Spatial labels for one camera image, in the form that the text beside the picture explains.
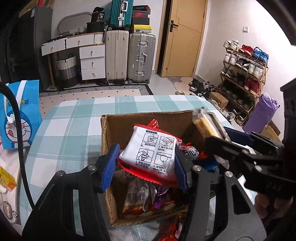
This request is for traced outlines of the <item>person's right hand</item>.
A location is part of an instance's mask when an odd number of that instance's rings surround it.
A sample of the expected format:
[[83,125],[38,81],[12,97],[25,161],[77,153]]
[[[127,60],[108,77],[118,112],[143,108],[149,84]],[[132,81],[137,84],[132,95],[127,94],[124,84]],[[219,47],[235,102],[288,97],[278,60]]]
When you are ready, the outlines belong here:
[[257,193],[255,197],[254,207],[261,219],[272,215],[273,218],[282,218],[285,216],[293,202],[291,199],[279,199],[274,201],[264,194]]

